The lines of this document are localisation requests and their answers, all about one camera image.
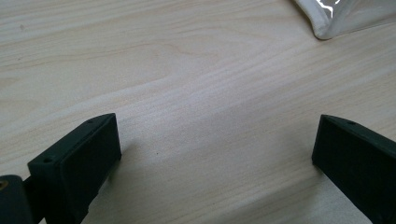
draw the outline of plastic bag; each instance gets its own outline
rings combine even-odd
[[[315,36],[330,39],[396,21],[396,0],[296,0]]]

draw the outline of small hole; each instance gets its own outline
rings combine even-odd
[[[44,162],[44,163],[52,162],[52,158],[46,158],[46,159],[43,160],[43,162]]]
[[[0,180],[0,190],[5,189],[8,185],[8,181]]]

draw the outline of black plastic block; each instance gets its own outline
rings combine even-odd
[[[396,223],[395,142],[322,115],[312,161],[374,224]]]
[[[28,163],[49,224],[78,224],[121,157],[115,114],[89,119]]]

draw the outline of wooden table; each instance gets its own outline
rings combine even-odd
[[[395,28],[319,41],[288,0],[1,1],[0,175],[115,112],[85,224],[370,223],[310,156],[321,114],[396,139]]]

